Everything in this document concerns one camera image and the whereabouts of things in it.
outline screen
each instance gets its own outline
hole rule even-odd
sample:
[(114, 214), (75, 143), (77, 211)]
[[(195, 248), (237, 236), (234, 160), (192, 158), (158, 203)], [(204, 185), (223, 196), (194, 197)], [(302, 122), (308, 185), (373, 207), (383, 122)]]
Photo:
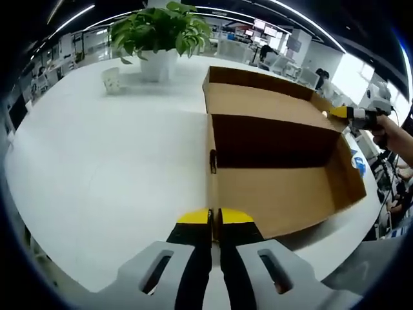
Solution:
[(265, 22), (260, 19), (256, 19), (254, 20), (254, 27), (258, 29), (265, 29)]
[(292, 51), (298, 53), (301, 49), (301, 42), (290, 36), (287, 41), (287, 47)]
[(275, 37), (276, 34), (277, 34), (277, 30), (275, 30), (275, 29), (267, 26), (267, 27), (265, 27), (265, 29), (264, 29), (264, 33), (265, 33), (265, 34), (268, 34), (269, 36)]
[(13, 123), (14, 128), (17, 130), (27, 113), (26, 102), (23, 98), (23, 95), (20, 95), (18, 97), (17, 101), (14, 103), (13, 107), (8, 111), (8, 113), (10, 115), (10, 119)]

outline white table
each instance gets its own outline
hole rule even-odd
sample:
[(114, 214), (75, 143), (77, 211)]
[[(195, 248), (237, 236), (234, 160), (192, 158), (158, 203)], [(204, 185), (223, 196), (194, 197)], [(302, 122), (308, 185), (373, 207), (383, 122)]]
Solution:
[[(182, 214), (206, 205), (201, 84), (208, 66), (275, 76), (194, 56), (179, 59), (169, 84), (140, 85), (139, 61), (131, 60), (136, 65), (113, 59), (59, 81), (22, 122), (5, 159), (12, 196), (33, 237), (91, 291), (114, 281), (117, 269), (147, 245), (165, 240)], [(100, 73), (110, 67), (121, 67), (135, 87), (106, 96)], [(353, 252), (378, 216), (368, 167), (364, 181), (368, 196), (322, 223), (296, 250), (319, 280)]]

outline ceiling light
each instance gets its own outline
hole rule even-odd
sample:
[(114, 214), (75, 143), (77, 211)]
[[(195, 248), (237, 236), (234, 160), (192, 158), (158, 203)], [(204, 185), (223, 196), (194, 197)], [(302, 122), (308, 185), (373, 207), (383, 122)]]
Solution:
[(282, 6), (283, 8), (286, 8), (290, 12), (296, 14), (297, 16), (301, 17), (314, 27), (316, 27), (319, 31), (321, 31), (325, 36), (327, 36), (343, 53), (347, 53), (347, 51), (340, 45), (340, 43), (337, 42), (336, 39), (334, 39), (326, 30), (324, 30), (321, 26), (313, 22), (311, 19), (309, 19), (307, 16), (303, 15), (302, 13), (298, 12), (297, 10), (294, 10), (293, 8), (289, 7), (288, 5), (285, 5), (284, 3), (279, 2), (278, 0), (269, 0), (279, 6)]
[(249, 23), (248, 21), (242, 21), (242, 20), (240, 20), (240, 19), (236, 19), (236, 18), (232, 18), (232, 17), (227, 17), (227, 16), (220, 16), (220, 15), (207, 14), (207, 13), (196, 13), (196, 12), (193, 12), (193, 13), (191, 13), (191, 14), (203, 15), (203, 16), (213, 16), (213, 17), (216, 17), (216, 18), (223, 18), (223, 19), (231, 19), (232, 21), (239, 21), (240, 23), (243, 23), (243, 24), (247, 24), (247, 25), (251, 25), (251, 26), (254, 25), (253, 23)]
[[(233, 13), (233, 14), (237, 14), (237, 15), (244, 16), (244, 17), (248, 17), (248, 18), (252, 18), (252, 19), (258, 19), (258, 18), (254, 17), (254, 16), (250, 16), (250, 15), (246, 15), (246, 14), (238, 13), (238, 12), (234, 12), (234, 11), (224, 10), (223, 8), (210, 8), (209, 6), (196, 6), (196, 8), (204, 8), (205, 10), (214, 10), (214, 11), (221, 11), (221, 12), (226, 12), (226, 13)], [(220, 17), (220, 15), (216, 15), (216, 14), (210, 14), (210, 15), (216, 16), (216, 17)], [(271, 26), (273, 26), (273, 27), (276, 27), (276, 28), (280, 29), (281, 31), (284, 31), (284, 32), (286, 32), (286, 33), (288, 33), (288, 34), (291, 34), (290, 32), (282, 29), (281, 27), (278, 27), (278, 26), (273, 25), (273, 24), (271, 24), (271, 23), (267, 23), (267, 24), (269, 24), (269, 25), (271, 25)]]
[(87, 8), (85, 8), (83, 11), (80, 11), (79, 13), (77, 13), (74, 17), (70, 18), (68, 21), (64, 22), (49, 38), (51, 39), (55, 34), (57, 34), (60, 30), (62, 30), (65, 26), (69, 25), (72, 21), (74, 21), (76, 18), (78, 18), (79, 16), (83, 15), (84, 13), (86, 13), (87, 11), (93, 9), (95, 7), (95, 5), (91, 5)]
[(413, 100), (413, 79), (412, 79), (412, 67), (410, 66), (410, 61), (408, 60), (408, 56), (406, 53), (405, 48), (401, 43), (400, 48), (401, 52), (403, 53), (403, 58), (405, 59), (405, 66), (407, 72), (407, 83), (408, 83), (408, 103), (411, 104)]
[(56, 14), (57, 10), (59, 9), (59, 7), (63, 4), (63, 1), (65, 0), (59, 0), (56, 4), (56, 6), (54, 7), (54, 9), (52, 10), (52, 13), (50, 13), (49, 18), (47, 19), (47, 24), (50, 23), (50, 21), (52, 20), (54, 14)]
[(104, 20), (102, 20), (102, 21), (98, 21), (97, 23), (94, 23), (93, 25), (90, 25), (90, 26), (86, 27), (85, 29), (83, 29), (83, 31), (87, 31), (87, 30), (91, 29), (92, 27), (97, 26), (98, 24), (104, 23), (105, 21), (109, 21), (109, 20), (111, 20), (111, 19), (113, 19), (113, 18), (121, 17), (121, 16), (128, 15), (128, 14), (131, 14), (131, 13), (132, 13), (132, 11), (131, 11), (131, 12), (122, 13), (122, 14), (118, 14), (118, 15), (115, 15), (115, 16), (112, 16), (112, 17), (109, 17), (109, 18), (106, 18), (106, 19), (104, 19)]
[(96, 35), (98, 36), (99, 34), (105, 34), (107, 32), (108, 32), (107, 29), (103, 29), (103, 30), (100, 30), (100, 31), (96, 32)]
[(254, 16), (249, 16), (249, 15), (238, 13), (238, 12), (228, 11), (228, 10), (224, 10), (222, 8), (210, 8), (209, 6), (196, 6), (196, 8), (204, 8), (205, 10), (214, 10), (214, 11), (221, 11), (221, 12), (227, 12), (227, 13), (234, 13), (234, 14), (238, 14), (238, 15), (241, 15), (241, 16), (245, 16), (245, 17), (255, 19)]

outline yellow tip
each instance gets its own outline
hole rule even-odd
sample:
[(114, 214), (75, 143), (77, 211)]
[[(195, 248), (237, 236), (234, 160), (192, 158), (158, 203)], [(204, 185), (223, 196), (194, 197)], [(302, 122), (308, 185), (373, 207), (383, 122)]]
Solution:
[(224, 224), (249, 223), (253, 222), (251, 216), (238, 210), (221, 208), (222, 220)]
[(194, 212), (184, 214), (177, 223), (186, 224), (207, 224), (209, 217), (209, 209), (201, 209)]
[(338, 118), (347, 118), (347, 107), (331, 108), (330, 114)]

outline open cardboard box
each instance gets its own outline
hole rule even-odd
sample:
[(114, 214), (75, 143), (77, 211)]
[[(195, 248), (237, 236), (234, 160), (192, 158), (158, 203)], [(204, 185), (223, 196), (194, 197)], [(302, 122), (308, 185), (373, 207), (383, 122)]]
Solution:
[(210, 67), (209, 207), (243, 211), (265, 238), (313, 226), (366, 196), (347, 125), (313, 90), (265, 74)]

